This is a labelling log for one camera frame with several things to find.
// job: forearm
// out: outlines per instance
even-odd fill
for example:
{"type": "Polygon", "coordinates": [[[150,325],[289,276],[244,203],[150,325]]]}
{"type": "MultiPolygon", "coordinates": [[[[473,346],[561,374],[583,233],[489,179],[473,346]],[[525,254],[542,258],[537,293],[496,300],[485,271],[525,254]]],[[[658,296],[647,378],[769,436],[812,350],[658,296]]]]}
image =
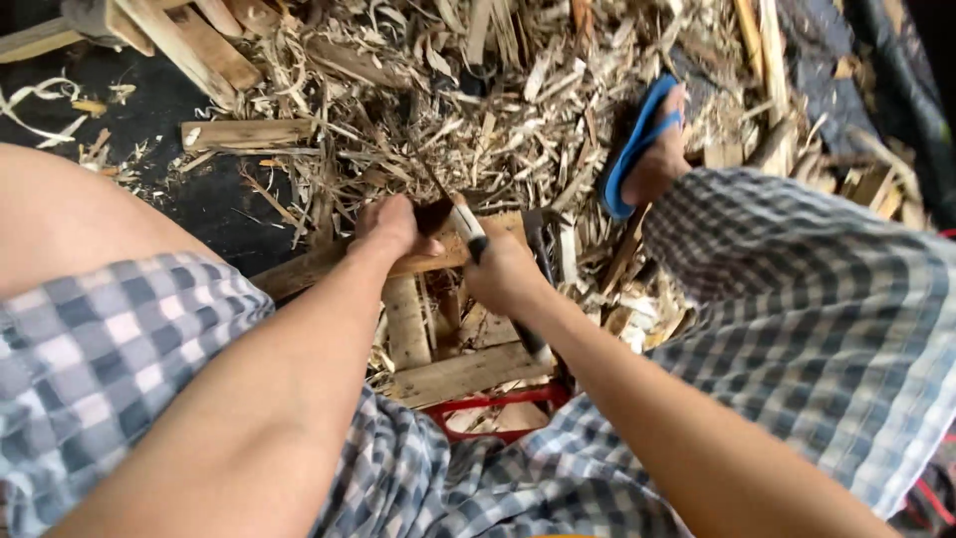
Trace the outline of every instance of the forearm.
{"type": "Polygon", "coordinates": [[[698,536],[893,536],[849,492],[759,427],[590,323],[552,291],[525,316],[561,354],[698,536]]]}
{"type": "Polygon", "coordinates": [[[226,348],[57,530],[307,532],[335,474],[381,285],[397,256],[387,245],[359,245],[322,282],[226,348]]]}

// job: thigh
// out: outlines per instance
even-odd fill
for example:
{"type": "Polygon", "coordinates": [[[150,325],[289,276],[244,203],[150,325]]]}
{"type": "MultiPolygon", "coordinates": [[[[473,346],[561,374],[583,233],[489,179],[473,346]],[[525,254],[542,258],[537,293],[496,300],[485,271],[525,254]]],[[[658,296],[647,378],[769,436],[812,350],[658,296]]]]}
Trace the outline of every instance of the thigh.
{"type": "Polygon", "coordinates": [[[34,149],[0,144],[0,300],[124,259],[202,242],[112,181],[34,149]]]}

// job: pile of wood shavings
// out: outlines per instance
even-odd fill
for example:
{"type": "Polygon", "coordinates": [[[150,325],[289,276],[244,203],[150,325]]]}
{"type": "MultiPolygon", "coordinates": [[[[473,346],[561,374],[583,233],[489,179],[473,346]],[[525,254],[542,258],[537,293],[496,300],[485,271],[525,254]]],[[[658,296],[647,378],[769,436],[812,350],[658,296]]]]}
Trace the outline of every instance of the pile of wood shavings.
{"type": "MultiPolygon", "coordinates": [[[[593,282],[623,227],[591,196],[621,106],[667,69],[679,38],[724,41],[734,20],[732,4],[719,0],[699,0],[676,15],[623,1],[591,9],[590,40],[575,34],[567,2],[532,0],[511,18],[493,12],[484,97],[460,91],[471,75],[464,60],[469,2],[354,0],[311,27],[285,15],[251,58],[266,65],[267,81],[243,96],[234,116],[315,122],[308,155],[272,159],[292,178],[292,209],[314,245],[341,234],[342,219],[385,193],[434,200],[431,170],[479,214],[550,207],[573,218],[581,276],[593,282]]],[[[735,86],[732,99],[742,106],[737,73],[746,66],[739,42],[729,47],[709,56],[726,68],[714,77],[735,86]]],[[[699,132],[697,145],[714,142],[707,129],[699,132]]]]}

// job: plaid shorts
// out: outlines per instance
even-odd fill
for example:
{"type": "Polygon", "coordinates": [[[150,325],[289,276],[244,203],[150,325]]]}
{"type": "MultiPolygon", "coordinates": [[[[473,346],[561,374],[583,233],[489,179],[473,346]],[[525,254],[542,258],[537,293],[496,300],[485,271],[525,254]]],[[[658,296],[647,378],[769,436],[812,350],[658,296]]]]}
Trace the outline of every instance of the plaid shorts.
{"type": "MultiPolygon", "coordinates": [[[[644,237],[700,317],[648,356],[890,516],[956,413],[951,244],[745,169],[679,179],[644,237]]],[[[2,303],[12,534],[54,525],[271,312],[234,269],[192,256],[124,261],[2,303]]],[[[685,530],[586,394],[509,446],[449,446],[366,387],[312,534],[549,533],[685,530]]]]}

